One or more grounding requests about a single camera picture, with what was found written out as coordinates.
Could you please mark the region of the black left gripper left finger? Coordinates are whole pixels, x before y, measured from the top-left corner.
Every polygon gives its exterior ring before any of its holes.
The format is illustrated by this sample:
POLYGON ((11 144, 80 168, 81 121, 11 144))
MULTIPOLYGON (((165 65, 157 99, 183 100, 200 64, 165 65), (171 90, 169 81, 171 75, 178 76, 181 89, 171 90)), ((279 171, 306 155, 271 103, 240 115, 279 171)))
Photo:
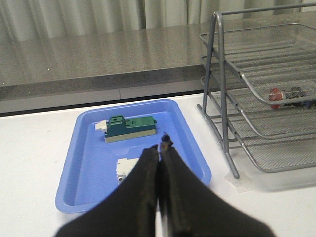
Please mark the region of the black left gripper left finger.
POLYGON ((124 181, 101 203, 62 226, 57 237, 154 237, 158 146, 145 148, 124 181))

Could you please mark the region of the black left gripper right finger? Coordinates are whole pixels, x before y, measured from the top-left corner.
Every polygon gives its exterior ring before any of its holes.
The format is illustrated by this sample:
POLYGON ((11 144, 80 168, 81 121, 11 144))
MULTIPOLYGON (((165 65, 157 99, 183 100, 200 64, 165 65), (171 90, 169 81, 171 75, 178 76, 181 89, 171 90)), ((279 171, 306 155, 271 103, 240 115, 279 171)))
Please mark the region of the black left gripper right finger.
POLYGON ((265 223, 216 196, 187 167, 169 135, 160 144, 159 204, 169 237, 273 237, 265 223))

